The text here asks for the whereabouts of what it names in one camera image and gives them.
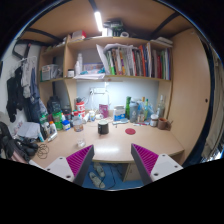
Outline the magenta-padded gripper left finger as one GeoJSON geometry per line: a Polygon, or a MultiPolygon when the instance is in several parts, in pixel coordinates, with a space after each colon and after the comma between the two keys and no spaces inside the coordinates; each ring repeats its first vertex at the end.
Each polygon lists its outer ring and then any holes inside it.
{"type": "Polygon", "coordinates": [[[68,157],[58,157],[46,171],[81,186],[94,156],[94,146],[89,145],[68,157]]]}

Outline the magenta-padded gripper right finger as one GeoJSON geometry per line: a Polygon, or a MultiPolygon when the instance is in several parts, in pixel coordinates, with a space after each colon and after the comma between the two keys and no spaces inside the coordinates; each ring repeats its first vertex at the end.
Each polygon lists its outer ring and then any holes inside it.
{"type": "Polygon", "coordinates": [[[137,144],[131,144],[131,154],[143,185],[148,185],[182,169],[182,166],[167,154],[158,155],[137,144]]]}

